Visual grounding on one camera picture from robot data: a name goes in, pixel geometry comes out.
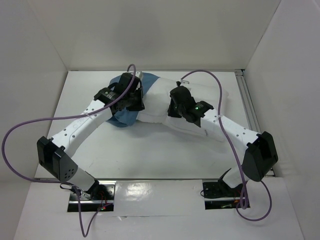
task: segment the purple cable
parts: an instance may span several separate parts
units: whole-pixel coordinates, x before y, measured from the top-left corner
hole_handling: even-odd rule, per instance
[[[96,110],[96,111],[92,111],[90,113],[88,113],[88,115],[94,115],[94,114],[97,114],[109,107],[111,107],[113,104],[117,103],[130,89],[130,87],[132,86],[132,84],[134,83],[134,79],[136,77],[136,66],[134,64],[130,64],[127,68],[127,72],[130,70],[130,68],[133,67],[133,74],[132,74],[132,79],[128,85],[128,87],[124,90],[124,92],[118,97],[116,98],[114,101],[110,102],[109,104],[107,104],[106,106]],[[25,122],[22,122],[22,123],[19,123],[15,126],[13,126],[12,128],[9,129],[9,131],[4,135],[4,138],[2,140],[2,145],[1,145],[1,153],[2,153],[2,157],[3,157],[3,160],[5,162],[5,164],[8,166],[8,168],[14,173],[16,174],[17,176],[19,176],[20,178],[24,179],[24,180],[28,180],[30,182],[34,182],[34,183],[46,183],[46,184],[59,184],[60,181],[50,181],[50,180],[40,180],[40,179],[36,179],[36,178],[30,178],[30,177],[27,177],[27,176],[24,176],[22,175],[21,173],[19,173],[18,171],[16,171],[12,166],[11,164],[9,163],[8,159],[7,159],[7,156],[6,156],[6,151],[5,151],[5,147],[6,147],[6,141],[7,141],[7,138],[9,137],[10,133],[17,129],[18,127],[21,127],[23,125],[27,125],[27,124],[32,124],[32,123],[37,123],[37,122],[42,122],[42,121],[53,121],[53,120],[67,120],[67,119],[78,119],[78,118],[84,118],[84,117],[87,117],[86,114],[82,114],[82,115],[74,115],[74,116],[59,116],[59,117],[45,117],[45,118],[38,118],[38,119],[34,119],[34,120],[29,120],[29,121],[25,121]],[[98,210],[94,213],[94,215],[92,216],[90,222],[89,222],[89,225],[88,225],[88,229],[85,233],[84,231],[84,226],[83,226],[83,222],[82,222],[82,215],[81,215],[81,202],[80,202],[80,196],[79,196],[79,193],[78,191],[76,190],[75,191],[76,195],[77,195],[77,200],[78,200],[78,212],[79,212],[79,222],[80,222],[80,227],[81,227],[81,232],[82,232],[82,235],[84,238],[86,238],[88,236],[88,233],[89,233],[89,230],[90,230],[90,226],[91,226],[91,223],[92,221],[94,220],[95,216],[98,214],[98,212],[108,206],[110,203],[107,203],[105,204],[104,206],[98,208]]]
[[[93,214],[93,216],[91,217],[90,222],[89,222],[89,225],[88,225],[88,228],[87,228],[86,233],[85,233],[84,224],[83,224],[83,222],[82,222],[82,215],[81,215],[80,193],[79,193],[78,188],[77,188],[76,186],[72,186],[72,188],[75,189],[76,198],[77,198],[77,200],[78,200],[79,223],[80,223],[80,228],[81,228],[82,236],[83,236],[84,238],[86,238],[86,237],[88,236],[91,223],[92,223],[92,221],[94,220],[95,216],[100,212],[101,209],[105,208],[106,206],[108,206],[108,205],[110,205],[110,204],[112,204],[112,203],[106,203],[106,204],[103,205],[102,207],[98,207],[97,211],[96,211],[96,212]]]
[[[94,115],[97,114],[107,108],[109,108],[110,106],[112,106],[113,104],[117,103],[130,89],[130,87],[132,86],[132,84],[134,83],[134,79],[136,76],[136,66],[134,64],[130,64],[127,68],[127,71],[130,70],[130,68],[133,67],[133,75],[132,75],[132,79],[128,85],[128,87],[124,90],[124,92],[114,101],[110,102],[109,104],[107,104],[106,106],[92,111],[90,112],[88,115]],[[32,124],[32,123],[37,123],[37,122],[43,122],[43,121],[52,121],[52,120],[68,120],[68,119],[79,119],[79,118],[84,118],[87,117],[86,114],[82,114],[82,115],[74,115],[74,116],[58,116],[58,117],[45,117],[45,118],[38,118],[38,119],[34,119],[34,120],[29,120],[29,121],[25,121],[25,122],[21,122],[15,126],[13,126],[12,128],[9,129],[9,131],[4,135],[4,138],[2,140],[2,145],[1,145],[1,153],[2,153],[2,157],[3,160],[5,162],[5,164],[8,166],[8,168],[15,173],[16,175],[18,175],[20,178],[24,179],[24,180],[28,180],[30,182],[34,182],[34,183],[48,183],[48,184],[59,184],[59,181],[50,181],[50,180],[40,180],[40,179],[36,179],[36,178],[30,178],[27,176],[22,175],[21,173],[19,173],[18,171],[16,171],[11,164],[9,163],[8,159],[7,159],[7,155],[6,155],[6,151],[5,151],[5,147],[6,147],[6,141],[7,138],[9,137],[9,135],[11,134],[11,132],[23,125],[27,125],[27,124]]]
[[[191,74],[193,74],[193,73],[197,73],[197,72],[203,72],[203,73],[207,73],[207,74],[211,75],[212,77],[214,77],[214,79],[215,79],[216,82],[218,83],[218,85],[219,85],[219,91],[220,91],[220,96],[219,96],[219,103],[218,103],[218,110],[217,110],[217,111],[218,111],[218,115],[221,116],[221,103],[222,103],[222,94],[223,94],[223,91],[222,91],[221,83],[220,83],[219,79],[216,77],[216,75],[214,75],[212,72],[210,72],[210,71],[208,71],[208,70],[199,69],[199,70],[194,70],[194,71],[191,71],[191,72],[187,73],[186,75],[184,75],[184,76],[181,78],[181,80],[183,80],[183,79],[185,79],[187,76],[189,76],[189,75],[191,75]],[[235,157],[236,164],[237,164],[237,166],[238,166],[238,168],[239,168],[241,180],[242,180],[242,190],[241,190],[241,194],[240,194],[240,202],[239,202],[239,203],[236,205],[236,207],[235,207],[235,208],[236,208],[236,211],[237,211],[237,213],[238,213],[242,218],[244,218],[245,220],[252,221],[252,222],[261,221],[261,220],[265,219],[265,218],[269,215],[269,213],[270,213],[270,211],[271,211],[271,208],[272,208],[272,198],[271,198],[271,194],[270,194],[270,192],[269,192],[269,189],[268,189],[268,187],[266,186],[266,184],[265,184],[263,181],[261,181],[262,184],[264,185],[267,193],[268,193],[269,200],[270,200],[269,209],[268,209],[267,213],[266,213],[264,216],[262,216],[262,217],[260,217],[260,218],[258,218],[258,219],[250,219],[250,218],[247,218],[247,217],[243,216],[243,215],[239,212],[239,209],[238,209],[239,206],[241,206],[241,208],[242,208],[243,210],[245,210],[245,209],[248,207],[248,205],[249,205],[249,197],[248,197],[247,183],[246,183],[246,180],[245,180],[244,171],[242,170],[241,162],[240,162],[240,160],[239,160],[239,157],[238,157],[236,148],[235,148],[235,146],[234,146],[234,144],[232,143],[232,141],[231,141],[228,133],[226,132],[226,130],[225,130],[225,128],[224,128],[224,125],[223,125],[223,123],[222,123],[221,117],[219,117],[218,120],[219,120],[220,128],[221,128],[224,136],[226,137],[226,139],[227,139],[227,141],[228,141],[228,143],[229,143],[229,145],[230,145],[230,147],[231,147],[231,149],[232,149],[233,155],[234,155],[234,157]]]

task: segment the purple wire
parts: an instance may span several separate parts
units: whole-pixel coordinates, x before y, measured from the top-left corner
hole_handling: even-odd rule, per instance
[[[134,83],[134,79],[136,77],[136,66],[134,64],[130,64],[127,68],[127,72],[130,70],[130,68],[133,68],[133,74],[132,74],[132,79],[128,85],[128,87],[124,90],[124,92],[118,97],[116,98],[114,101],[110,102],[109,104],[107,104],[106,106],[96,110],[96,111],[92,111],[90,113],[88,113],[88,115],[94,115],[94,114],[97,114],[109,107],[111,107],[113,104],[117,103],[128,91],[129,89],[131,88],[132,84]],[[27,177],[27,176],[24,176],[22,175],[21,173],[19,173],[18,171],[16,171],[12,166],[11,164],[9,163],[8,159],[7,159],[7,156],[6,156],[6,151],[5,151],[5,147],[6,147],[6,141],[7,141],[7,138],[9,137],[10,133],[23,126],[23,125],[27,125],[27,124],[32,124],[32,123],[37,123],[37,122],[42,122],[42,121],[53,121],[53,120],[67,120],[67,119],[79,119],[79,118],[84,118],[84,117],[87,117],[88,116],[87,114],[81,114],[81,115],[74,115],[74,116],[59,116],[59,117],[45,117],[45,118],[38,118],[38,119],[34,119],[34,120],[29,120],[29,121],[25,121],[25,122],[21,122],[15,126],[13,126],[12,128],[9,129],[9,131],[4,135],[4,138],[2,140],[2,145],[1,145],[1,153],[2,153],[2,157],[3,157],[3,160],[5,162],[5,164],[8,166],[8,168],[14,173],[16,174],[17,176],[19,176],[20,178],[24,179],[24,180],[28,180],[30,182],[34,182],[34,183],[46,183],[46,184],[59,184],[61,183],[60,181],[54,181],[54,180],[40,180],[40,179],[36,179],[36,178],[30,178],[30,177]],[[92,216],[90,222],[89,222],[89,225],[88,225],[88,229],[85,233],[84,231],[84,226],[83,226],[83,222],[82,222],[82,215],[81,215],[81,203],[80,203],[80,196],[79,196],[79,193],[78,191],[76,190],[75,191],[76,195],[77,195],[77,200],[78,200],[78,211],[79,211],[79,222],[80,222],[80,227],[81,227],[81,232],[82,232],[82,235],[84,238],[86,238],[88,236],[88,233],[89,233],[89,229],[90,229],[90,226],[91,226],[91,223],[92,221],[94,220],[95,216],[98,214],[98,212],[108,206],[110,203],[107,203],[105,204],[104,206],[98,208],[98,210],[94,213],[94,215]]]
[[[101,209],[105,208],[106,206],[109,206],[109,205],[112,204],[112,203],[106,203],[105,205],[103,205],[102,207],[99,207],[99,208],[97,209],[97,211],[96,211],[96,212],[93,214],[93,216],[91,217],[90,222],[89,222],[89,225],[88,225],[88,228],[87,228],[86,233],[85,233],[84,224],[83,224],[83,222],[82,222],[82,215],[81,215],[80,193],[79,193],[78,188],[77,188],[76,186],[72,186],[72,188],[75,189],[76,198],[77,198],[77,200],[78,200],[79,223],[80,223],[80,228],[81,228],[82,236],[83,236],[84,238],[86,238],[86,237],[88,236],[91,223],[92,223],[92,221],[95,219],[96,215],[100,212]]]
[[[94,115],[94,114],[97,114],[109,107],[111,107],[113,104],[117,103],[127,92],[128,90],[130,89],[130,87],[132,86],[133,82],[134,82],[134,79],[135,79],[135,76],[136,76],[136,66],[134,64],[130,64],[127,68],[127,71],[130,70],[130,68],[133,67],[133,75],[132,75],[132,79],[128,85],[128,87],[124,90],[124,92],[117,98],[115,99],[114,101],[112,101],[111,103],[107,104],[106,106],[98,109],[98,110],[95,110],[95,111],[92,111],[90,113],[88,113],[88,115]],[[183,80],[184,78],[186,78],[187,76],[193,74],[193,73],[197,73],[197,72],[204,72],[204,73],[207,73],[207,74],[210,74],[212,77],[214,77],[214,79],[216,80],[216,82],[218,83],[219,85],[219,90],[220,90],[220,96],[219,96],[219,103],[218,103],[218,115],[220,116],[221,115],[221,103],[222,103],[222,86],[221,86],[221,83],[219,81],[219,79],[210,71],[207,71],[207,70],[194,70],[194,71],[191,71],[189,73],[187,73],[186,75],[184,75],[181,80]],[[60,117],[45,117],[45,118],[38,118],[38,119],[34,119],[34,120],[29,120],[29,121],[25,121],[25,122],[22,122],[22,123],[19,123],[15,126],[13,126],[12,128],[10,128],[8,130],[8,132],[5,134],[3,140],[2,140],[2,145],[1,145],[1,153],[2,153],[2,157],[3,157],[3,160],[4,162],[6,163],[6,165],[8,166],[8,168],[13,172],[15,173],[17,176],[19,176],[20,178],[22,179],[25,179],[25,180],[28,180],[28,181],[31,181],[31,182],[34,182],[34,183],[60,183],[60,181],[54,181],[54,180],[40,180],[40,179],[36,179],[36,178],[30,178],[30,177],[27,177],[27,176],[24,176],[22,175],[21,173],[19,173],[18,171],[16,171],[12,166],[11,164],[9,163],[8,159],[7,159],[7,156],[6,156],[6,152],[5,152],[5,147],[6,147],[6,141],[9,137],[9,135],[11,134],[11,132],[21,126],[24,126],[24,125],[27,125],[27,124],[31,124],[31,123],[37,123],[37,122],[43,122],[43,121],[53,121],[53,120],[68,120],[68,119],[78,119],[78,118],[84,118],[84,117],[87,117],[88,116],[87,114],[81,114],[81,115],[73,115],[73,116],[60,116]],[[238,157],[238,154],[236,152],[236,149],[235,149],[235,146],[233,145],[229,135],[227,134],[224,126],[223,126],[223,123],[221,121],[221,118],[219,117],[219,125],[221,127],[221,130],[223,132],[223,134],[225,135],[226,139],[228,140],[229,142],[229,145],[232,149],[232,152],[234,154],[234,157],[235,157],[235,160],[236,160],[236,163],[238,165],[238,168],[239,168],[239,171],[240,171],[240,175],[241,175],[241,180],[242,180],[242,190],[241,190],[241,194],[240,194],[240,203],[238,203],[236,205],[236,211],[237,213],[242,217],[244,218],[245,220],[248,220],[248,221],[252,221],[252,222],[257,222],[257,221],[260,221],[260,220],[263,220],[265,219],[270,211],[271,211],[271,208],[272,208],[272,198],[271,198],[271,194],[269,192],[269,189],[268,187],[266,186],[266,184],[262,182],[262,184],[264,185],[267,193],[268,193],[268,196],[269,196],[269,200],[270,200],[270,206],[269,206],[269,209],[267,211],[267,213],[263,216],[263,217],[260,217],[258,219],[250,219],[250,218],[247,218],[245,216],[243,216],[240,212],[239,212],[239,205],[241,206],[242,209],[246,209],[248,207],[248,204],[249,204],[249,198],[248,198],[248,191],[247,191],[247,183],[245,182],[245,176],[244,176],[244,172],[242,170],[242,167],[241,167],[241,163],[240,163],[240,160],[239,160],[239,157]],[[83,226],[83,222],[82,222],[82,215],[81,215],[81,202],[80,202],[80,195],[78,193],[78,191],[76,190],[76,195],[77,195],[77,200],[78,200],[78,212],[79,212],[79,223],[80,223],[80,227],[81,227],[81,232],[82,232],[82,235],[84,238],[86,238],[88,236],[88,233],[89,233],[89,230],[90,230],[90,226],[91,226],[91,223],[92,221],[94,220],[95,216],[98,214],[98,212],[108,206],[109,204],[106,204],[104,205],[103,207],[101,208],[98,208],[98,210],[94,213],[94,215],[92,216],[90,222],[89,222],[89,225],[88,225],[88,228],[87,228],[87,231],[85,233],[84,231],[84,226]]]
[[[191,71],[191,72],[187,73],[186,75],[184,75],[184,76],[181,78],[181,80],[185,79],[187,76],[189,76],[189,75],[191,75],[191,74],[193,74],[193,73],[198,73],[198,72],[203,72],[203,73],[207,73],[207,74],[211,75],[212,77],[214,77],[214,79],[215,79],[216,82],[218,83],[218,85],[219,85],[219,91],[220,91],[220,96],[219,96],[219,103],[218,103],[218,110],[217,110],[217,111],[218,111],[218,115],[221,116],[221,103],[222,103],[222,94],[223,94],[223,91],[222,91],[221,83],[220,83],[219,79],[216,77],[216,75],[214,75],[212,72],[210,72],[210,71],[208,71],[208,70],[199,69],[199,70],[194,70],[194,71]],[[247,183],[246,183],[246,180],[245,180],[244,171],[242,170],[241,162],[240,162],[240,160],[239,160],[239,157],[238,157],[236,148],[235,148],[234,144],[232,143],[232,141],[231,141],[231,139],[230,139],[227,131],[226,131],[225,128],[224,128],[224,125],[223,125],[223,123],[222,123],[221,117],[219,117],[218,120],[219,120],[220,128],[221,128],[224,136],[226,137],[226,139],[227,139],[227,141],[228,141],[228,143],[229,143],[229,145],[230,145],[230,147],[231,147],[231,149],[232,149],[233,155],[234,155],[234,157],[235,157],[236,164],[237,164],[237,166],[238,166],[238,168],[239,168],[241,180],[242,180],[242,190],[241,190],[241,194],[240,194],[240,202],[239,202],[239,203],[236,205],[236,207],[235,207],[235,208],[236,208],[236,211],[237,211],[237,213],[238,213],[242,218],[244,218],[244,219],[246,219],[246,220],[248,220],[248,221],[252,221],[252,222],[261,221],[261,220],[265,219],[265,218],[269,215],[269,213],[270,213],[270,211],[271,211],[271,208],[272,208],[272,198],[271,198],[271,194],[270,194],[270,192],[269,192],[269,189],[268,189],[268,187],[266,186],[266,184],[265,184],[263,181],[261,181],[262,184],[264,185],[267,193],[268,193],[269,200],[270,200],[269,209],[268,209],[267,213],[266,213],[264,216],[262,216],[262,217],[260,217],[260,218],[258,218],[258,219],[250,219],[250,218],[247,218],[247,217],[243,216],[243,215],[239,212],[239,209],[238,209],[238,208],[239,208],[239,205],[241,206],[241,208],[242,208],[243,210],[247,209],[247,207],[248,207],[248,205],[249,205],[249,197],[248,197]]]
[[[132,84],[134,83],[134,79],[136,76],[136,66],[134,64],[130,64],[127,68],[127,71],[130,70],[130,68],[133,68],[133,75],[132,75],[132,79],[128,85],[128,87],[124,90],[124,92],[114,101],[110,102],[109,104],[107,104],[106,106],[92,111],[90,113],[88,113],[88,115],[94,115],[97,114],[107,108],[109,108],[110,106],[112,106],[113,104],[117,103],[130,89],[130,87],[132,86]],[[9,129],[9,131],[4,135],[4,138],[2,140],[2,145],[1,145],[1,153],[2,153],[2,157],[3,160],[5,162],[5,164],[8,166],[8,168],[15,173],[16,175],[18,175],[20,178],[24,179],[24,180],[28,180],[30,182],[34,182],[34,183],[48,183],[48,184],[58,184],[60,183],[60,181],[54,181],[54,180],[40,180],[40,179],[36,179],[36,178],[30,178],[27,176],[22,175],[21,173],[19,173],[18,171],[16,171],[11,164],[8,161],[7,155],[6,155],[6,151],[5,151],[5,147],[6,147],[6,141],[7,138],[9,137],[9,135],[11,134],[11,132],[23,125],[27,125],[27,124],[32,124],[32,123],[37,123],[37,122],[43,122],[43,121],[52,121],[52,120],[68,120],[68,119],[79,119],[79,118],[84,118],[87,117],[86,114],[81,114],[81,115],[74,115],[74,116],[58,116],[58,117],[45,117],[45,118],[38,118],[38,119],[34,119],[34,120],[29,120],[29,121],[25,121],[25,122],[21,122],[15,126],[13,126],[12,128]]]
[[[258,221],[261,221],[261,220],[265,219],[265,218],[270,214],[271,209],[272,209],[272,198],[271,198],[270,191],[269,191],[267,185],[266,185],[263,181],[261,181],[261,183],[263,184],[263,186],[264,186],[265,189],[266,189],[266,192],[268,193],[269,202],[270,202],[269,209],[268,209],[268,211],[266,212],[266,214],[265,214],[264,216],[262,216],[262,217],[260,217],[260,218],[257,218],[257,219],[247,218],[247,217],[243,216],[243,215],[239,212],[239,205],[240,205],[240,203],[238,202],[238,204],[235,206],[235,210],[236,210],[236,212],[240,215],[240,217],[242,217],[243,219],[245,219],[245,220],[247,220],[247,221],[250,221],[250,222],[258,222]]]

